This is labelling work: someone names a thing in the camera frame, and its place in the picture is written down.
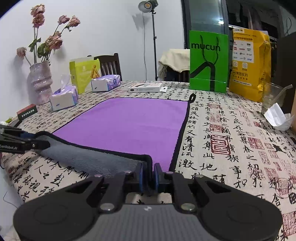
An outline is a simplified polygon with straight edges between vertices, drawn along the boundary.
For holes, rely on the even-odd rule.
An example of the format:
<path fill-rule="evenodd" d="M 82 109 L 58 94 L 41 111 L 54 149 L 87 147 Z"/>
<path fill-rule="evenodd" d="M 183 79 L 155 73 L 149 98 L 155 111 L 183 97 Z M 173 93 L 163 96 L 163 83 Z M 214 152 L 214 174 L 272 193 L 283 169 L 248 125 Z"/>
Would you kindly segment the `purple and grey towel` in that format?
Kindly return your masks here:
<path fill-rule="evenodd" d="M 90 175 L 112 177 L 142 162 L 147 179 L 156 163 L 174 171 L 195 99 L 110 98 L 53 133 L 36 133 L 51 145 L 39 153 Z"/>

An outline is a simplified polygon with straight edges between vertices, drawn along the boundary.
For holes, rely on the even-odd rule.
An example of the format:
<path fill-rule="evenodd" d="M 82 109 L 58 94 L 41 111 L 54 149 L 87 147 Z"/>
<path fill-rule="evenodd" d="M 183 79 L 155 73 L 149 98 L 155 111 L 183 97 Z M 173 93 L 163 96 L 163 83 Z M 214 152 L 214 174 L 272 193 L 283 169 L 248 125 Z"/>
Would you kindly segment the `red and black small box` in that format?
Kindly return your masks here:
<path fill-rule="evenodd" d="M 26 106 L 25 108 L 19 110 L 16 114 L 18 116 L 18 119 L 20 121 L 25 120 L 29 116 L 32 116 L 33 114 L 37 113 L 37 107 L 35 104 L 30 104 L 29 106 Z"/>

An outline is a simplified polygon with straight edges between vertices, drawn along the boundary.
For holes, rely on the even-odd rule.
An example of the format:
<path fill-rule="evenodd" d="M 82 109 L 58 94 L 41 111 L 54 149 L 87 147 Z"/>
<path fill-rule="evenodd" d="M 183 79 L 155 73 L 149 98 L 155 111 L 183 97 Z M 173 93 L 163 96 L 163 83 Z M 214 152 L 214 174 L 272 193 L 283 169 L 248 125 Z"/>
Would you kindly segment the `near white purple tissue pack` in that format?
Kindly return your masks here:
<path fill-rule="evenodd" d="M 52 111 L 73 107 L 78 102 L 77 87 L 70 83 L 71 75 L 61 75 L 61 86 L 50 96 Z"/>

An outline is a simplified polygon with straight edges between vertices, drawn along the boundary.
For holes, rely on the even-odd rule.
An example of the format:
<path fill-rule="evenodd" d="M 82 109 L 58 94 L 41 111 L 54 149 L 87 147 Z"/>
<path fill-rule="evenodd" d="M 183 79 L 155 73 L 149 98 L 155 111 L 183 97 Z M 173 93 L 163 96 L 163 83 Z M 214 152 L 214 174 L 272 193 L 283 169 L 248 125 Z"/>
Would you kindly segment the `white purple tissue pack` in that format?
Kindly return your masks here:
<path fill-rule="evenodd" d="M 61 86 L 50 96 L 52 111 L 73 107 L 78 102 L 77 87 L 70 83 L 71 75 L 61 75 Z"/>
<path fill-rule="evenodd" d="M 108 92 L 121 85 L 120 75 L 105 75 L 91 80 L 93 92 Z"/>

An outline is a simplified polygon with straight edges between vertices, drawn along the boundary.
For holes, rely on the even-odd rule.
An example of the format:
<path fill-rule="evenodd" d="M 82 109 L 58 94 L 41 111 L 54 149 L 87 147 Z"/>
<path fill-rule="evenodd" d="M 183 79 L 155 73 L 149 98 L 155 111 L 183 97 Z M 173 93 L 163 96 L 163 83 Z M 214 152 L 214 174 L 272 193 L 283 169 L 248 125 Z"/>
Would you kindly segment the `speckled pink ceramic vase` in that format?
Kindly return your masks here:
<path fill-rule="evenodd" d="M 35 92 L 37 105 L 42 105 L 50 101 L 53 92 L 51 85 L 53 83 L 50 70 L 50 62 L 45 60 L 41 63 L 33 64 L 30 67 L 30 83 Z"/>

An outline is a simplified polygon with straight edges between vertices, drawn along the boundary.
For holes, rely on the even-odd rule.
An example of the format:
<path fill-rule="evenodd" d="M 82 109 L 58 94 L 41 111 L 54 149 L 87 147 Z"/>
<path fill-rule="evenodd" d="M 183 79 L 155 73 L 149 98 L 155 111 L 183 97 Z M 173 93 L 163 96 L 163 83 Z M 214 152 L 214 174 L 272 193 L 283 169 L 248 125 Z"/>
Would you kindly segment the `yellow-green paper bag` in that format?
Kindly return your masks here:
<path fill-rule="evenodd" d="M 93 57 L 71 60 L 69 63 L 71 83 L 76 86 L 78 94 L 91 89 L 91 80 L 101 76 L 100 61 Z"/>

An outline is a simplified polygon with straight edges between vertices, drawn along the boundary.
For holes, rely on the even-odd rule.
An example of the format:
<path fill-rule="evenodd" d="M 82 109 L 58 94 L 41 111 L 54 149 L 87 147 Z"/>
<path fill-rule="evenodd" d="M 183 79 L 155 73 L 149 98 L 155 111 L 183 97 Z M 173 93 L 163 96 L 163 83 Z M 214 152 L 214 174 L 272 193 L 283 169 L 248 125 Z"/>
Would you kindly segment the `far white purple tissue pack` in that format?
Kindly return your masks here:
<path fill-rule="evenodd" d="M 91 80 L 93 92 L 108 92 L 121 85 L 120 75 L 105 75 Z"/>

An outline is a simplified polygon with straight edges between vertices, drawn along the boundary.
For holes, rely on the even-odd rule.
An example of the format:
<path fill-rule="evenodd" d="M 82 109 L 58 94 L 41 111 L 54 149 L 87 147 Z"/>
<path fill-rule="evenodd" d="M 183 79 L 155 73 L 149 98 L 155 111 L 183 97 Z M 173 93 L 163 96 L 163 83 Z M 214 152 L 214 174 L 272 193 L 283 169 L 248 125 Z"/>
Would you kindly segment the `white flat box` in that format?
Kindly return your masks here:
<path fill-rule="evenodd" d="M 162 82 L 134 83 L 128 88 L 128 92 L 166 92 L 167 89 Z"/>

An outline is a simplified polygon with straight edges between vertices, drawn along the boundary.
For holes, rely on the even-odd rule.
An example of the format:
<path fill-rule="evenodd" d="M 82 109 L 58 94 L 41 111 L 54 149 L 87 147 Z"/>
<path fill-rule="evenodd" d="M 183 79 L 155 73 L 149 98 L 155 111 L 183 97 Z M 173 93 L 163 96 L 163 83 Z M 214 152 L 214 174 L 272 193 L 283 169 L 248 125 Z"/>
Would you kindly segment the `dark wooden chair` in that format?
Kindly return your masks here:
<path fill-rule="evenodd" d="M 114 53 L 113 55 L 100 55 L 94 57 L 88 55 L 88 57 L 93 58 L 94 60 L 98 59 L 100 61 L 100 70 L 102 76 L 119 75 L 122 79 L 118 53 Z"/>

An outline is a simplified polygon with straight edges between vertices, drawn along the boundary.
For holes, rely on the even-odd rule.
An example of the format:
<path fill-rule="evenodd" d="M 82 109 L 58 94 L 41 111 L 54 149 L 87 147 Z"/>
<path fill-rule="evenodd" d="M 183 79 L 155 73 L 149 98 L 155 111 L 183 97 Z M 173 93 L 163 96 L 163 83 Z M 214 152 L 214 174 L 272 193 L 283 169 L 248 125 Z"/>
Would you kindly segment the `cream cloth over chair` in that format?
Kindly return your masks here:
<path fill-rule="evenodd" d="M 190 49 L 170 49 L 162 54 L 158 64 L 158 76 L 162 80 L 167 76 L 169 67 L 178 73 L 189 71 Z"/>

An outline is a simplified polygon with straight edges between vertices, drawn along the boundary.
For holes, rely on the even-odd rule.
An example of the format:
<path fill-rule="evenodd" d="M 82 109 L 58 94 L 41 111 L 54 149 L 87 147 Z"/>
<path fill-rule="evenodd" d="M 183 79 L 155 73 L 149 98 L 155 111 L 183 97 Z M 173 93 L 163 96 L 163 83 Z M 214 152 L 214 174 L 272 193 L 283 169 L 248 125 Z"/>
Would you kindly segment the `crumpled white paper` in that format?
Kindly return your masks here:
<path fill-rule="evenodd" d="M 273 104 L 264 113 L 264 117 L 278 131 L 288 130 L 295 119 L 295 115 L 284 114 L 278 103 Z"/>

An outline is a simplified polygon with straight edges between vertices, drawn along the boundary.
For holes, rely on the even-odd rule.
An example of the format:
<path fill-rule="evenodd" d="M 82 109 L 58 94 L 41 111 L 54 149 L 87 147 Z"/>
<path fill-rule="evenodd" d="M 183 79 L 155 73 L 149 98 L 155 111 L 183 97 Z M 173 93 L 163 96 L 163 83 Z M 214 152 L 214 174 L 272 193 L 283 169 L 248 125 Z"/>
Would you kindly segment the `green mucun paper bag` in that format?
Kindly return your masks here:
<path fill-rule="evenodd" d="M 190 31 L 191 90 L 225 93 L 229 73 L 229 40 L 224 34 Z"/>

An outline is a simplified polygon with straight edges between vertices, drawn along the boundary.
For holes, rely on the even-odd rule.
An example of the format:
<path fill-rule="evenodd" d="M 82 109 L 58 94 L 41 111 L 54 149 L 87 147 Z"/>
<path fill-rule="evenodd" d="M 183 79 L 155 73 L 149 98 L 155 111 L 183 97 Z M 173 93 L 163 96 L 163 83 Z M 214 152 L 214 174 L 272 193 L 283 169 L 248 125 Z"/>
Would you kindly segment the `clear glass with straw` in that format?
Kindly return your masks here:
<path fill-rule="evenodd" d="M 285 99 L 285 93 L 287 90 L 292 89 L 292 87 L 292 84 L 286 87 L 281 87 L 274 83 L 266 82 L 263 88 L 261 113 L 265 114 L 265 112 L 275 103 L 282 107 Z"/>

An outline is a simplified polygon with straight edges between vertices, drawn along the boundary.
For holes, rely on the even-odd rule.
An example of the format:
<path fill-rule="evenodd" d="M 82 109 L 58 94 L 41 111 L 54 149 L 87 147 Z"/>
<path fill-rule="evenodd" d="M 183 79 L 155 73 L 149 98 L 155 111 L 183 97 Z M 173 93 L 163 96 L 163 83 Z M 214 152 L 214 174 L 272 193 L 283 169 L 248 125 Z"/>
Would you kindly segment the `yellow printed paper bag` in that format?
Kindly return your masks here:
<path fill-rule="evenodd" d="M 262 102 L 264 84 L 271 79 L 271 44 L 263 31 L 234 28 L 229 90 Z"/>

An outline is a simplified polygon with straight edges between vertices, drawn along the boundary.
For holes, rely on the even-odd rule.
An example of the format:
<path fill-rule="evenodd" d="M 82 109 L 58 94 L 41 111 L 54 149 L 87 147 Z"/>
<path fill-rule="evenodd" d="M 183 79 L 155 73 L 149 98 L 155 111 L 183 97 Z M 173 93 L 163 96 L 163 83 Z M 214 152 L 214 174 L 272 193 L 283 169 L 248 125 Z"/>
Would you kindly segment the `dark framed sliding window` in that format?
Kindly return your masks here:
<path fill-rule="evenodd" d="M 181 1 L 185 48 L 189 31 L 232 36 L 233 28 L 266 31 L 276 41 L 295 32 L 295 1 Z"/>

